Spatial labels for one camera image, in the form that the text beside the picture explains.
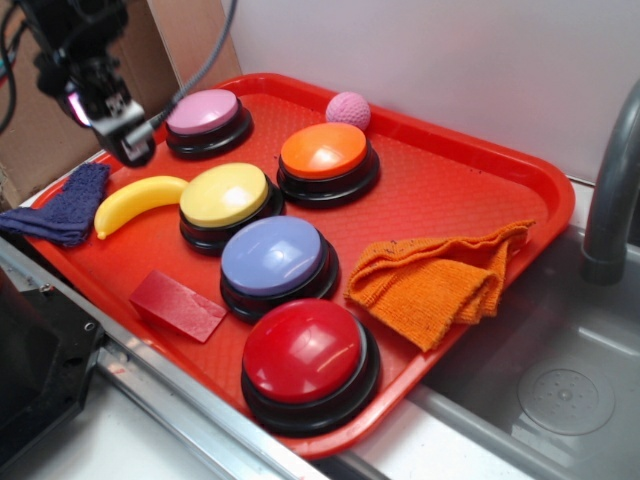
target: red tray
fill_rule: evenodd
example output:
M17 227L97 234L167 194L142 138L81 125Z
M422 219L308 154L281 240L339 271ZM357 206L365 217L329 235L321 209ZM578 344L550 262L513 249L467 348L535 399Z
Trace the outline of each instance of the red tray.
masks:
M184 161L162 142L155 159L141 169L121 168L113 158L108 193L152 175L191 180L221 163L253 163L275 180L283 142L308 125L324 121L335 95L280 75L247 75L218 85L238 95L251 112L255 130L234 151L211 160ZM530 242L509 264L511 283L566 227L574 194L554 166L522 153L471 138L407 116L372 107L367 136L381 161L380 182L361 200L331 210L287 206L287 214L307 219L334 245L342 281L334 301L345 305L345 282L369 243L415 237L484 235L510 222L533 218ZM43 205L61 186L39 198ZM161 207L135 218L105 241L95 232L75 248L46 241L33 245L96 306L157 349L239 412L252 418L240 390L242 349L250 326L229 314L205 344L150 326L128 298L145 276L158 269L196 292L224 304L218 289L219 260L190 250L179 230L177 206ZM464 333L454 326L441 346L427 353L364 312L346 304L373 332L382 355L378 395L353 421L310 438L279 439L299 455L320 458L338 453L371 432Z

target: yellow button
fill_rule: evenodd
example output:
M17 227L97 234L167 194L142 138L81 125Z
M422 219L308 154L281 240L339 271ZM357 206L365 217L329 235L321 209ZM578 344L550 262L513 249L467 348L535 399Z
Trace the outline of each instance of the yellow button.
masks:
M321 180L353 170L366 153L367 139L358 127L321 123L289 137L281 156L289 173L307 180Z
M256 212L268 193L262 170L248 163L228 163L191 180L180 197L180 210L198 227L226 227Z

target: orange button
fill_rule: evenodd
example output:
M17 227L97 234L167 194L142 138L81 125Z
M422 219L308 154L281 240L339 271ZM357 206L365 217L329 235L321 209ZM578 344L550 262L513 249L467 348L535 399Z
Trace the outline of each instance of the orange button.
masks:
M347 123L321 123L294 133L282 146L282 162L308 180L337 177L355 168L367 153L367 139Z

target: pink ball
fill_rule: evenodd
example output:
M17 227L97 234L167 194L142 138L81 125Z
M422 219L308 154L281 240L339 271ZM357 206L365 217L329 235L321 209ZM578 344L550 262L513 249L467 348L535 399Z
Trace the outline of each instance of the pink ball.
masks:
M342 92L327 106L327 122L349 123L366 130L371 121L371 109L364 97L354 92Z

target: sink basin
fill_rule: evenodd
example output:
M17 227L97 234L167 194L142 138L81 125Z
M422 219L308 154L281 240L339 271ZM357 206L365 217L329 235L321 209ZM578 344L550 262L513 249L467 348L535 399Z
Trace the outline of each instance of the sink basin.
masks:
M567 477L637 478L640 249L620 284L593 286L578 274L582 234L552 243L423 384Z

